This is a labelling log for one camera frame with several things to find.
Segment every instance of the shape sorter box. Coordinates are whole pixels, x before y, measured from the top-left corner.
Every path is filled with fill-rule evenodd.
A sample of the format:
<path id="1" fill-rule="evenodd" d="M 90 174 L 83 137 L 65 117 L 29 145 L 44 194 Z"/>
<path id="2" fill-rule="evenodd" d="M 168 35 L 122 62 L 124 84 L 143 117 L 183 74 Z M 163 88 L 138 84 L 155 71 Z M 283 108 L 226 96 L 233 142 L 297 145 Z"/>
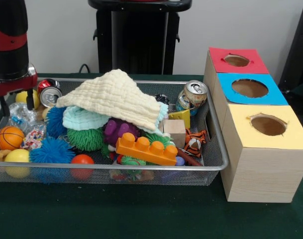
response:
<path id="1" fill-rule="evenodd" d="M 254 49 L 210 48 L 204 83 L 211 91 L 220 127 L 229 104 L 287 105 Z"/>
<path id="2" fill-rule="evenodd" d="M 228 201 L 292 201 L 303 177 L 303 127 L 290 106 L 229 104 L 222 134 Z"/>
<path id="3" fill-rule="evenodd" d="M 212 98 L 220 127 L 229 104 L 288 105 L 273 78 L 266 74 L 218 73 Z"/>
<path id="4" fill-rule="evenodd" d="M 211 94 L 217 73 L 269 74 L 269 71 L 255 49 L 210 47 L 206 58 L 204 83 Z"/>

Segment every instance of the orange ball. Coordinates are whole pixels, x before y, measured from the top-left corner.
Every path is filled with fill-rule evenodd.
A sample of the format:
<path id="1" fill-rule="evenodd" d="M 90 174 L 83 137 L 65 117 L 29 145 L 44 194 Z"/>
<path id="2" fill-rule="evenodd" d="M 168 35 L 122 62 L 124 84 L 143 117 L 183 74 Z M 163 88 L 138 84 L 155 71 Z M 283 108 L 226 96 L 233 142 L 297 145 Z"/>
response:
<path id="1" fill-rule="evenodd" d="M 15 126 L 6 126 L 0 129 L 0 150 L 15 150 L 20 148 L 24 133 Z"/>
<path id="2" fill-rule="evenodd" d="M 85 155 L 85 154 L 80 154 L 77 155 L 76 157 L 73 158 L 71 163 L 76 163 L 76 164 L 94 164 L 94 161 L 91 157 Z M 78 168 L 71 168 L 71 173 L 72 176 L 78 180 L 87 180 L 91 177 L 93 174 L 94 170 L 93 169 L 78 169 Z"/>

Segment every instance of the orange basketball toy ball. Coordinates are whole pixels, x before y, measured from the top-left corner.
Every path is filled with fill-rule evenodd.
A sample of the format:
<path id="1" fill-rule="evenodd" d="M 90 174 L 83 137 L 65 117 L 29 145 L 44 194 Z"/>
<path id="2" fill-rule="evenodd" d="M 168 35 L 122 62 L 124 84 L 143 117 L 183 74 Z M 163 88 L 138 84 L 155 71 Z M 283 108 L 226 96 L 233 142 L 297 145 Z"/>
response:
<path id="1" fill-rule="evenodd" d="M 24 139 L 24 133 L 14 126 L 6 126 L 0 129 L 0 150 L 15 150 L 20 148 Z"/>

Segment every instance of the yellow rubber ball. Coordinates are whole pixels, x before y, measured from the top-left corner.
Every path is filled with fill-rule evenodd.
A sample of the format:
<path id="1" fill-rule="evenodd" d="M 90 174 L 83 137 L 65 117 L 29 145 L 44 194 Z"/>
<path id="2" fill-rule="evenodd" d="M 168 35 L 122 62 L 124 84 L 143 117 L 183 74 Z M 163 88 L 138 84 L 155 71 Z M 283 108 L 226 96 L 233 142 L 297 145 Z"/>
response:
<path id="1" fill-rule="evenodd" d="M 16 149 L 5 157 L 5 162 L 29 162 L 29 152 L 25 149 Z M 5 167 L 6 173 L 13 178 L 25 178 L 30 174 L 28 167 Z"/>
<path id="2" fill-rule="evenodd" d="M 18 93 L 15 97 L 15 102 L 26 103 L 27 91 Z M 37 91 L 33 90 L 34 109 L 37 109 L 40 105 L 40 98 L 38 97 Z"/>

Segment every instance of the can lid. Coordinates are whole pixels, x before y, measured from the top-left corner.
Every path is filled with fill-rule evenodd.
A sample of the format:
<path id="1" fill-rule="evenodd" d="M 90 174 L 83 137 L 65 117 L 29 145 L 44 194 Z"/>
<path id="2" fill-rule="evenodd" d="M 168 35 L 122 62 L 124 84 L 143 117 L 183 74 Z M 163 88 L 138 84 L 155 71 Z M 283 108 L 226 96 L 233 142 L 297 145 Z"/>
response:
<path id="1" fill-rule="evenodd" d="M 46 87 L 40 94 L 40 101 L 45 107 L 56 105 L 57 99 L 62 96 L 62 92 L 55 86 Z"/>
<path id="2" fill-rule="evenodd" d="M 207 93 L 207 87 L 204 83 L 200 82 L 200 81 L 190 81 L 187 83 L 187 89 L 193 93 L 193 94 L 197 94 L 197 95 L 203 95 Z"/>

